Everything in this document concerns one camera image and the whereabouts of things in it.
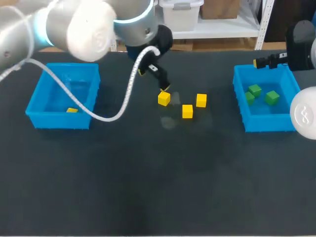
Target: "blue plastic bin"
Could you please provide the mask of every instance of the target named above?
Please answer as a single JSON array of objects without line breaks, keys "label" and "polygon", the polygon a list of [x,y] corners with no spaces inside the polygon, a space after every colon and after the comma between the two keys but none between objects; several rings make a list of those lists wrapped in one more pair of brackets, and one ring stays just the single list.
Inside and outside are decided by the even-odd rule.
[{"label": "blue plastic bin", "polygon": [[[90,111],[97,97],[100,75],[98,64],[49,63],[47,66]],[[42,73],[26,114],[35,128],[89,129],[91,116],[79,109],[64,90],[47,73]]]},{"label": "blue plastic bin", "polygon": [[[288,66],[278,65],[276,69],[235,66],[233,84],[246,132],[295,131],[289,113],[300,87]],[[244,94],[254,84],[258,84],[262,91],[249,106]],[[265,102],[266,93],[272,90],[280,95],[279,102],[274,106]]]}]

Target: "yellow cube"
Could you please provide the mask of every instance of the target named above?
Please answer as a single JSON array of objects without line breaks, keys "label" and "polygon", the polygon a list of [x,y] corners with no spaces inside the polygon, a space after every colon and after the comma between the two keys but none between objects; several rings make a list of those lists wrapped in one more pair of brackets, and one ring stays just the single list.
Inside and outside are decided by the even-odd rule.
[{"label": "yellow cube", "polygon": [[158,104],[167,106],[171,100],[171,95],[168,92],[162,91],[158,96]]},{"label": "yellow cube", "polygon": [[207,101],[206,94],[197,94],[197,107],[205,108]]},{"label": "yellow cube", "polygon": [[68,108],[68,109],[67,109],[67,112],[68,112],[68,113],[77,113],[78,110],[77,110],[77,109],[74,109],[74,108]]},{"label": "yellow cube", "polygon": [[182,105],[182,118],[193,119],[193,105]]}]

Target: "black table surface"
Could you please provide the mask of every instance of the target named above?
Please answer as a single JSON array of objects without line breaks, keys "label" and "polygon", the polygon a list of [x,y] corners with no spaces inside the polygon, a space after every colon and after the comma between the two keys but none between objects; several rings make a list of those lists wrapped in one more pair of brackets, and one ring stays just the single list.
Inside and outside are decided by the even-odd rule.
[{"label": "black table surface", "polygon": [[[245,133],[234,66],[271,52],[166,54],[181,119],[157,104],[158,83],[137,77],[123,117],[89,130],[36,130],[25,109],[41,69],[25,65],[0,84],[0,235],[315,235],[316,142],[291,133]],[[42,62],[76,62],[39,53]],[[95,113],[121,106],[132,62],[99,62]],[[294,73],[301,89],[316,72]]]}]

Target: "robotic arm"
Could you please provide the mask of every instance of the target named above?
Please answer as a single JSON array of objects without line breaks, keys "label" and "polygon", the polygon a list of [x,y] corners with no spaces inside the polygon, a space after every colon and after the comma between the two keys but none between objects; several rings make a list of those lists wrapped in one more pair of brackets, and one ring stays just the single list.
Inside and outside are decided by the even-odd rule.
[{"label": "robotic arm", "polygon": [[[24,21],[34,36],[32,52]],[[107,54],[114,31],[134,61],[147,46],[156,46],[159,57],[172,47],[171,31],[156,22],[154,0],[20,0],[14,7],[0,7],[0,71],[50,46],[83,61],[99,60]],[[159,57],[148,53],[139,72],[149,70],[166,90],[170,83]]]}]

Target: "green block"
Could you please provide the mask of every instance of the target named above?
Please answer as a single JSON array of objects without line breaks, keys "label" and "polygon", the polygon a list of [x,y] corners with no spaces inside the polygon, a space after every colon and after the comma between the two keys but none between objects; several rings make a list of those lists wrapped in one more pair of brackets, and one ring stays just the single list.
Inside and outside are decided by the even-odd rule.
[{"label": "green block", "polygon": [[259,97],[261,95],[261,88],[257,84],[248,87],[248,91],[253,94],[254,97]]},{"label": "green block", "polygon": [[279,94],[277,94],[274,90],[270,91],[266,94],[265,101],[268,105],[276,105],[280,99]]},{"label": "green block", "polygon": [[253,102],[255,102],[255,97],[249,91],[245,93],[245,97],[248,102],[248,105],[252,105]]}]

